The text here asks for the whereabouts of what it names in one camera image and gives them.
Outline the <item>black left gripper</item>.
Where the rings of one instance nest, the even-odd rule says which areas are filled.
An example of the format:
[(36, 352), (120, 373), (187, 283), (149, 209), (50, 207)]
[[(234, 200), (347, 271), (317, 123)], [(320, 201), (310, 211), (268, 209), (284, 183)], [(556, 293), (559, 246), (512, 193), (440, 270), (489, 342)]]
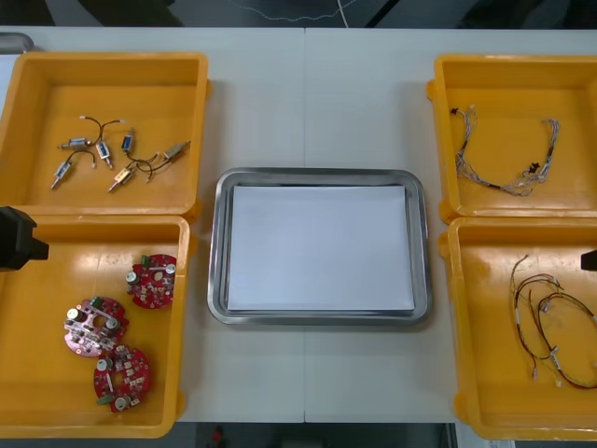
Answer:
[(25, 213), (1, 207), (1, 271), (17, 271), (30, 260), (47, 260), (49, 245), (33, 237), (36, 223)]

